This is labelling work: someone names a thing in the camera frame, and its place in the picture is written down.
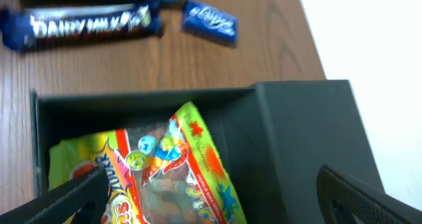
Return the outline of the dark green hinged box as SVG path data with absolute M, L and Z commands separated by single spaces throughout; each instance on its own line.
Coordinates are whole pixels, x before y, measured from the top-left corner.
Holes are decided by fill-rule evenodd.
M 47 192 L 62 139 L 167 121 L 198 108 L 249 223 L 322 223 L 317 173 L 329 165 L 382 181 L 349 82 L 259 82 L 246 88 L 39 96 L 30 93 L 34 193 Z

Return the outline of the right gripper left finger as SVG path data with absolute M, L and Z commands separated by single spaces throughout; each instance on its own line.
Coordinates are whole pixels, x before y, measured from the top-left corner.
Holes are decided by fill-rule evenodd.
M 95 167 L 43 196 L 1 215 L 1 224 L 100 223 L 108 202 L 106 170 Z

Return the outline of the Haribo worms candy bag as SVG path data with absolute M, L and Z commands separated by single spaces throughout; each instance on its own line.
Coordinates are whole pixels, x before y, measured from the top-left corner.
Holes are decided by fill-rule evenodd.
M 69 138 L 49 151 L 49 187 L 103 167 L 101 223 L 245 223 L 238 195 L 197 107 L 165 123 Z

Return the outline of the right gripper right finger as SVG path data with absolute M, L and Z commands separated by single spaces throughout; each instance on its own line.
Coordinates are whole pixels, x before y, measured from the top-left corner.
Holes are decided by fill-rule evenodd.
M 318 171 L 316 191 L 326 223 L 421 222 L 420 210 L 327 165 Z

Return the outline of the Dairy Milk chocolate bar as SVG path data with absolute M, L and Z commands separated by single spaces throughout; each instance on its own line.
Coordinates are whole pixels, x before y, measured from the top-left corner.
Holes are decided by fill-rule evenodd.
M 87 7 L 1 9 L 3 44 L 18 52 L 103 39 L 159 36 L 157 3 Z

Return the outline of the blue Eclipse mints box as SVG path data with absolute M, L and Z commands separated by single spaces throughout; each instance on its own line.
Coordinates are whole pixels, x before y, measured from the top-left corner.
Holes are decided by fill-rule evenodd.
M 235 47 L 238 40 L 237 17 L 211 5 L 187 1 L 181 15 L 181 29 L 220 45 Z

